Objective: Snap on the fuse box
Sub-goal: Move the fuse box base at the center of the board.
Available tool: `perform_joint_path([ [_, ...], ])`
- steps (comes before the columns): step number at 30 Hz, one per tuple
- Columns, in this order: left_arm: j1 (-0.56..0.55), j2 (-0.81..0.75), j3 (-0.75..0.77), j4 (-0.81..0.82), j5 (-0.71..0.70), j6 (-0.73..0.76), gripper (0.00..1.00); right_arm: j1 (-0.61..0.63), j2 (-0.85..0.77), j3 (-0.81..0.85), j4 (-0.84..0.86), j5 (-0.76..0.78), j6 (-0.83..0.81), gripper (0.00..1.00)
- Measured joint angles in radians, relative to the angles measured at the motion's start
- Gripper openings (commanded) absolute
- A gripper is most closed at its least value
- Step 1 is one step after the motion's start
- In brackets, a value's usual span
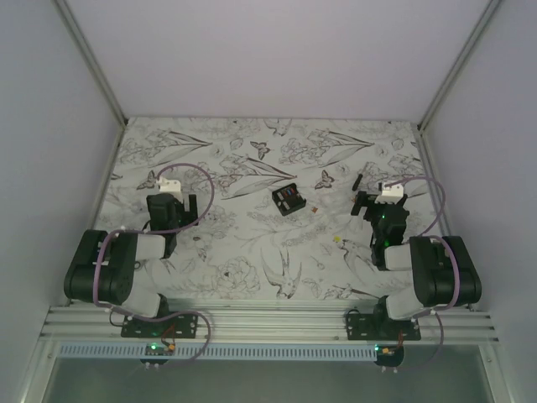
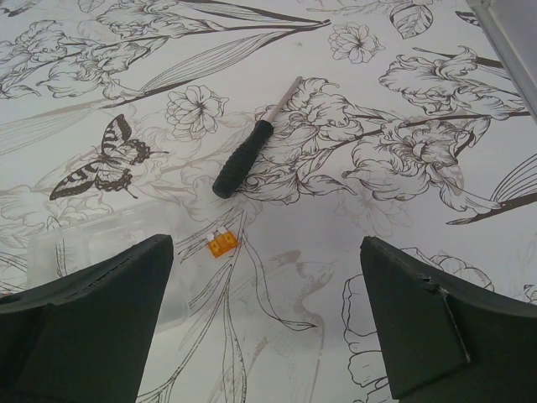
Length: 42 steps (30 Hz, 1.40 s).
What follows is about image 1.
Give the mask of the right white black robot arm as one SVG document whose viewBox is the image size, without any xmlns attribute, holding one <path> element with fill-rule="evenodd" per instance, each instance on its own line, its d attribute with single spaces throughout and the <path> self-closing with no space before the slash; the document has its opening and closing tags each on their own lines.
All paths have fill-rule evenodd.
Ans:
<svg viewBox="0 0 537 403">
<path fill-rule="evenodd" d="M 384 297 L 384 311 L 372 319 L 373 332 L 384 340 L 400 332 L 402 321 L 426 311 L 474 304 L 482 295 L 481 281 L 462 238 L 420 235 L 404 240 L 409 218 L 406 199 L 403 191 L 378 195 L 359 191 L 351 210 L 353 216 L 363 212 L 371 224 L 373 266 L 411 275 L 409 285 Z"/>
</svg>

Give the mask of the black fuse box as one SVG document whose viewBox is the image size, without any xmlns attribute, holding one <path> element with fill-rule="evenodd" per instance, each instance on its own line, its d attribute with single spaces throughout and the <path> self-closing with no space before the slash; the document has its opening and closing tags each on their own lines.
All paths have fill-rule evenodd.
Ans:
<svg viewBox="0 0 537 403">
<path fill-rule="evenodd" d="M 297 185 L 291 183 L 272 192 L 272 200 L 284 217 L 304 208 L 306 199 L 300 194 Z"/>
</svg>

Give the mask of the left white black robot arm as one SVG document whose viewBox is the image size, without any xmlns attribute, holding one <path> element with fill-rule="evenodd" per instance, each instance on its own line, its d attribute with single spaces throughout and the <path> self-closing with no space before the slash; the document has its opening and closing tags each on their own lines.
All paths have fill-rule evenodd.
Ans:
<svg viewBox="0 0 537 403">
<path fill-rule="evenodd" d="M 163 311 L 164 296 L 135 279 L 137 263 L 169 258 L 177 245 L 177 230 L 198 218 L 197 198 L 183 203 L 169 193 L 146 197 L 149 233 L 86 230 L 64 279 L 64 294 L 71 300 L 92 303 L 123 314 L 141 316 L 150 336 L 164 336 L 171 316 Z"/>
</svg>

